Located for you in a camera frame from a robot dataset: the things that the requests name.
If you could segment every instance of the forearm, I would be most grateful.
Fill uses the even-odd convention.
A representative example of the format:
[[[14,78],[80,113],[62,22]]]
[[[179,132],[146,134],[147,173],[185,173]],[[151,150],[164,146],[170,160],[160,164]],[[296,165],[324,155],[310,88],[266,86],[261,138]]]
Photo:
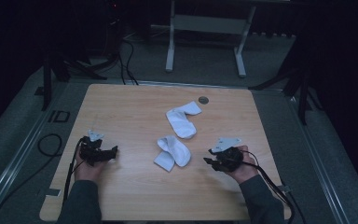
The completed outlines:
[[[98,186],[89,180],[77,180],[63,205],[57,223],[101,223]]]
[[[282,202],[272,195],[260,175],[241,183],[240,188],[253,224],[284,223]]]

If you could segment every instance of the wooden tabletop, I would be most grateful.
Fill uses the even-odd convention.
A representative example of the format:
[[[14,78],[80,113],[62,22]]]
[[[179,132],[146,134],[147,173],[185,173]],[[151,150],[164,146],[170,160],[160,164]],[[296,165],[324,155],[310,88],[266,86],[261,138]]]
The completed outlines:
[[[209,103],[199,103],[205,96]],[[173,134],[165,113],[195,101],[202,112],[187,116],[197,128],[180,139],[190,152],[187,166],[165,171],[153,160],[161,152],[160,137]],[[62,154],[40,217],[56,220],[69,163],[77,141],[88,130],[103,133],[102,149],[118,146],[98,183],[103,220],[245,220],[249,219],[238,184],[203,160],[219,137],[238,137],[258,158],[276,185],[281,181],[252,94],[247,90],[199,87],[89,86]],[[285,216],[290,212],[286,208]]]

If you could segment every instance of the gray floor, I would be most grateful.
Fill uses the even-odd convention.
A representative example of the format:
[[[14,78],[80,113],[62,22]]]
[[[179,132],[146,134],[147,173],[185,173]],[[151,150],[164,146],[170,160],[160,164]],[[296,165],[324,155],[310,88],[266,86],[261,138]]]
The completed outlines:
[[[156,30],[148,43],[136,35],[126,39],[134,46],[130,70],[141,84],[169,82],[224,88],[246,88],[275,76],[294,41],[286,37],[250,36],[243,53],[247,77],[241,78],[237,76],[232,48],[227,46],[236,43],[235,38],[221,41],[224,47],[178,39],[173,72],[169,74],[164,71],[167,53],[164,30]],[[130,49],[127,44],[122,46],[124,60],[130,55]],[[100,74],[108,80],[98,82],[121,83],[117,66]],[[81,75],[74,76],[69,83],[54,81],[53,102],[46,112],[41,112],[42,97],[35,96],[34,92],[43,84],[42,71],[30,76],[0,118],[0,176],[6,172],[16,177],[10,190],[48,160],[38,151],[37,140],[48,133],[57,133],[65,145],[86,89],[96,82]],[[284,83],[285,80],[264,91],[254,91],[282,180],[292,190],[307,223],[358,223],[358,176],[334,128],[325,113],[312,102],[306,114],[308,125],[301,125],[296,117],[296,98],[290,99],[280,92]],[[49,121],[53,111],[70,112],[69,120]],[[56,138],[50,137],[41,147],[53,153],[58,144]],[[5,170],[20,150],[27,152],[26,160],[19,164],[20,171]],[[45,223],[38,213],[58,162],[59,158],[53,159],[5,202],[0,209],[0,223]],[[298,212],[293,223],[303,223]]]

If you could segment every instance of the hand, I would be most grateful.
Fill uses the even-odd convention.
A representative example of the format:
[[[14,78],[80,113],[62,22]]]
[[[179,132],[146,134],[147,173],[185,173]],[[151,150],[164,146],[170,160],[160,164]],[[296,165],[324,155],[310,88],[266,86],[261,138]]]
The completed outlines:
[[[251,164],[255,164],[255,160],[249,156],[248,147],[240,146],[238,147],[240,151],[242,151],[243,161],[249,162]],[[242,164],[233,172],[225,172],[227,175],[231,176],[233,179],[237,181],[238,184],[243,183],[244,181],[258,175],[257,170],[250,165]]]
[[[97,182],[106,164],[107,161],[99,161],[95,162],[94,166],[89,165],[86,161],[83,161],[83,159],[80,158],[79,148],[76,154],[76,166],[78,166],[75,169],[75,180],[90,180]]]

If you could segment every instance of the human arm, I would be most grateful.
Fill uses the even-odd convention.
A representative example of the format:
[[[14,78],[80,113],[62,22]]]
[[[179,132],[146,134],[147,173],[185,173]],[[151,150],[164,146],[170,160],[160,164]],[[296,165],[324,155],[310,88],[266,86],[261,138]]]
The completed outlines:
[[[90,166],[76,154],[75,183],[65,201],[57,223],[101,223],[97,180],[106,161]]]
[[[248,147],[239,147],[243,161],[255,164],[249,156]],[[283,205],[275,198],[261,175],[250,165],[242,164],[235,171],[226,173],[240,185],[253,224],[284,223]]]

